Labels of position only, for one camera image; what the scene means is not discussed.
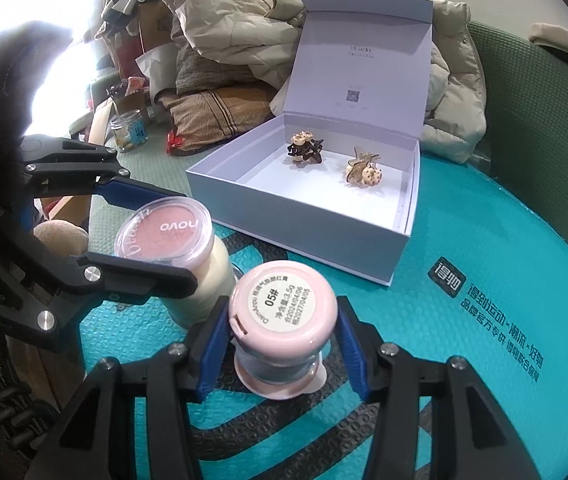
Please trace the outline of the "pink shallow tray lid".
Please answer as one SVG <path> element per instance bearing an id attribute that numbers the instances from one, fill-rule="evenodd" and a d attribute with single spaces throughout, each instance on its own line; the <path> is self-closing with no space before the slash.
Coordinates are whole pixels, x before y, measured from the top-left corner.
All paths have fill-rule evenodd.
<path id="1" fill-rule="evenodd" d="M 256 378 L 241 365 L 237 358 L 234 359 L 234 367 L 237 377 L 250 392 L 273 401 L 291 400 L 304 394 L 316 393 L 323 388 L 327 379 L 326 367 L 321 356 L 300 378 L 282 384 L 273 384 L 273 382 L 265 382 Z"/>

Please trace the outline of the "brown striped pillow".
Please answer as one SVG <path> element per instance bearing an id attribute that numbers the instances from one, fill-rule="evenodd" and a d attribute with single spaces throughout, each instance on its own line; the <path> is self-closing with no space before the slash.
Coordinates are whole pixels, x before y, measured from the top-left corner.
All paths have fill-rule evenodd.
<path id="1" fill-rule="evenodd" d="M 164 91 L 157 102 L 169 114 L 171 129 L 182 136 L 181 156 L 185 156 L 229 142 L 267 122 L 273 117 L 270 102 L 275 93 L 268 84 L 256 82 L 188 96 Z"/>

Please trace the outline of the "beige puffer jacket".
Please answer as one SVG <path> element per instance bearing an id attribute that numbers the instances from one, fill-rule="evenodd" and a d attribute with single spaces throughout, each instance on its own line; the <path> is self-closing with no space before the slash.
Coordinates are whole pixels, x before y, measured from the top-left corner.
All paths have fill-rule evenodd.
<path id="1" fill-rule="evenodd" d="M 113 36 L 133 20 L 142 0 L 104 0 L 96 35 Z M 293 56 L 305 21 L 301 0 L 160 0 L 177 23 L 177 45 L 203 64 L 218 63 L 243 81 L 276 89 L 282 114 Z M 430 79 L 421 147 L 467 162 L 486 131 L 486 85 L 465 2 L 432 4 Z"/>

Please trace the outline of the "green textured cushion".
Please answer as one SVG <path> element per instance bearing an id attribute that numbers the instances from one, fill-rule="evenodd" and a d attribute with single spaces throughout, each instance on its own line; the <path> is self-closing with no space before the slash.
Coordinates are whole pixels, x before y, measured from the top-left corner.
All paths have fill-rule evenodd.
<path id="1" fill-rule="evenodd" d="M 568 52 L 471 23 L 483 65 L 490 174 L 568 243 Z"/>

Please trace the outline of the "pale blue round jar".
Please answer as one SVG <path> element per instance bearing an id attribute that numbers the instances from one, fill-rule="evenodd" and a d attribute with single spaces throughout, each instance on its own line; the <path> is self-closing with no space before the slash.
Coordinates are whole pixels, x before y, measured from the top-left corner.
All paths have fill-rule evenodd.
<path id="1" fill-rule="evenodd" d="M 314 353 L 300 360 L 273 361 L 255 356 L 235 342 L 237 366 L 249 379 L 268 385 L 288 385 L 315 376 L 323 366 L 322 353 Z"/>

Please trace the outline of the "small glass jar blue label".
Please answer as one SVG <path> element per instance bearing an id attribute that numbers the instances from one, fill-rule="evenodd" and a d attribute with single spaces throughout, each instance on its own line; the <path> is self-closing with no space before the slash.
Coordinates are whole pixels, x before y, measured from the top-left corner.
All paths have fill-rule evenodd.
<path id="1" fill-rule="evenodd" d="M 109 120 L 115 146 L 119 152 L 134 150 L 147 140 L 144 117 L 140 110 L 129 110 Z"/>

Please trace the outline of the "pink novo blush compact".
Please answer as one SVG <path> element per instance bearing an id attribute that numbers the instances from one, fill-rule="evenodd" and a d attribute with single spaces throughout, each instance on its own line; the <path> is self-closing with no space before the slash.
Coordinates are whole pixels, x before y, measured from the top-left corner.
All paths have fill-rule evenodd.
<path id="1" fill-rule="evenodd" d="M 153 200 L 120 227 L 116 257 L 195 270 L 209 258 L 214 242 L 211 215 L 202 203 L 173 196 Z"/>

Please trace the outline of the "dark brown hair claw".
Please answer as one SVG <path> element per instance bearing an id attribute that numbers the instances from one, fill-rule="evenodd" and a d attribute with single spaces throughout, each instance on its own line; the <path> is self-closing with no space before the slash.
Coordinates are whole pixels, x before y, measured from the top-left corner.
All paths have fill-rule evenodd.
<path id="1" fill-rule="evenodd" d="M 303 162 L 322 162 L 323 140 L 316 139 L 310 131 L 295 133 L 287 146 L 287 154 L 295 164 Z"/>

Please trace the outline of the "gold cream hair claw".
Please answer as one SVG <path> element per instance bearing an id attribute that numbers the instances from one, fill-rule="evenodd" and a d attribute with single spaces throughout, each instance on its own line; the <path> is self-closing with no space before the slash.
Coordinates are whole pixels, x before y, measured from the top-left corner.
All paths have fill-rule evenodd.
<path id="1" fill-rule="evenodd" d="M 379 154 L 369 153 L 356 146 L 354 159 L 347 162 L 346 181 L 361 186 L 376 186 L 383 178 L 383 172 L 377 167 Z"/>

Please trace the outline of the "grey knit garment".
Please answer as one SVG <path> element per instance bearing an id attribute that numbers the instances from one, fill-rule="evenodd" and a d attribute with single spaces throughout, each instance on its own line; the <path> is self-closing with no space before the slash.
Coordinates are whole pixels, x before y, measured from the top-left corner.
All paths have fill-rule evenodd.
<path id="1" fill-rule="evenodd" d="M 232 87 L 235 84 L 252 84 L 257 81 L 247 66 L 224 65 L 204 58 L 181 38 L 177 47 L 177 96 Z"/>

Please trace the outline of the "lavender open gift box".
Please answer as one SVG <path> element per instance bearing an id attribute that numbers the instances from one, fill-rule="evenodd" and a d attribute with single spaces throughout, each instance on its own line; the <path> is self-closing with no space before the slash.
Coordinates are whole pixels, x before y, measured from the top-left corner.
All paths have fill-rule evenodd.
<path id="1" fill-rule="evenodd" d="M 430 77 L 428 0 L 302 0 L 307 15 L 282 114 L 188 169 L 215 222 L 381 285 L 418 201 Z M 323 140 L 295 164 L 291 137 Z M 376 186 L 349 184 L 354 148 L 379 154 Z"/>

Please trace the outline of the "pink round compact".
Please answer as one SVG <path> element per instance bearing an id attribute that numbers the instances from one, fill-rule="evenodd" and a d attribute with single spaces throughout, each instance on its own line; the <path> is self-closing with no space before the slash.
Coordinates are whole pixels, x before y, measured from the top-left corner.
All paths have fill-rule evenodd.
<path id="1" fill-rule="evenodd" d="M 262 263 L 237 282 L 229 327 L 255 358 L 293 366 L 323 349 L 338 318 L 336 295 L 322 274 L 291 260 Z"/>

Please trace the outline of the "cream cylindrical jar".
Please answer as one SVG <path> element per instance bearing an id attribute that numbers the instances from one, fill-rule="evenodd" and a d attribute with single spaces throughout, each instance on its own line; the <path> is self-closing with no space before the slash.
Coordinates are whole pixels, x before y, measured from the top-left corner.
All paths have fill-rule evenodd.
<path id="1" fill-rule="evenodd" d="M 160 299 L 173 321 L 184 328 L 205 321 L 219 297 L 231 295 L 235 287 L 232 262 L 220 237 L 214 235 L 209 257 L 193 274 L 198 286 L 191 296 Z"/>

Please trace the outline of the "red wrapper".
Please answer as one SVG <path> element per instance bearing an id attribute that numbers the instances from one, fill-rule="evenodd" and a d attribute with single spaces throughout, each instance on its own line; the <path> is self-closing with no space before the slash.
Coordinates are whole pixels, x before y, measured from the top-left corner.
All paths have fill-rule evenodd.
<path id="1" fill-rule="evenodd" d="M 173 156 L 182 155 L 183 138 L 179 136 L 174 129 L 167 133 L 167 143 L 165 144 L 165 152 Z"/>

